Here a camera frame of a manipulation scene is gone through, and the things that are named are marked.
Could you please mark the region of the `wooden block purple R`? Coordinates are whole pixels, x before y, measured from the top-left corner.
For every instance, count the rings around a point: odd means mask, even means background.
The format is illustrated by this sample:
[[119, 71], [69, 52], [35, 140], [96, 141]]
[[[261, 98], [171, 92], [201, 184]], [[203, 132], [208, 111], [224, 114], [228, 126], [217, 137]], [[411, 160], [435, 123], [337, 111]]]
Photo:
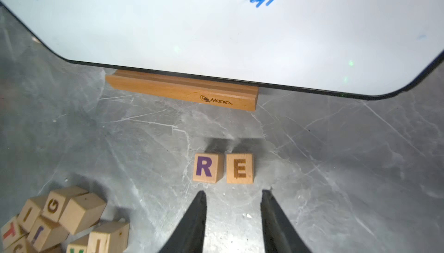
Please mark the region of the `wooden block purple R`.
[[196, 153], [193, 168], [193, 181], [217, 183], [224, 175], [224, 155]]

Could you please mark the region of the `wooden block brown E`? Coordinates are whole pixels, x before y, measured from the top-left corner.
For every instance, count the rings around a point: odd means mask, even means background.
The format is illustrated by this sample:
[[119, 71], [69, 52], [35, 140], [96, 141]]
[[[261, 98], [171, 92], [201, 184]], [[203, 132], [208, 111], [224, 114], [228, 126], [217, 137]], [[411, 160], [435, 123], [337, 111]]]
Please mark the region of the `wooden block brown E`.
[[229, 184], [254, 183], [253, 154], [227, 154], [226, 167], [226, 177]]

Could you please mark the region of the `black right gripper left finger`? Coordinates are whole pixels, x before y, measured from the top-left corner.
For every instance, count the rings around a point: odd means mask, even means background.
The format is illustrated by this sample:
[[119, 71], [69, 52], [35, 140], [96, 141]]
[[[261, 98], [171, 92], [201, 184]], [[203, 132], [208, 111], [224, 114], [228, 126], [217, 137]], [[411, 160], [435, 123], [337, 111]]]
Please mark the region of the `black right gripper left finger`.
[[207, 196], [199, 191], [160, 253], [202, 253], [207, 220]]

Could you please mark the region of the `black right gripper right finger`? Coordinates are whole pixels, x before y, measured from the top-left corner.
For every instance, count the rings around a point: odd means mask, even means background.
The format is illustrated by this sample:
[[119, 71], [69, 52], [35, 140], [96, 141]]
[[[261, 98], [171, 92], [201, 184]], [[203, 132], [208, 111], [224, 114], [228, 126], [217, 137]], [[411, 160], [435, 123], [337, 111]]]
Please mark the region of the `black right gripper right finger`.
[[271, 190], [262, 190], [260, 209], [266, 253], [311, 253]]

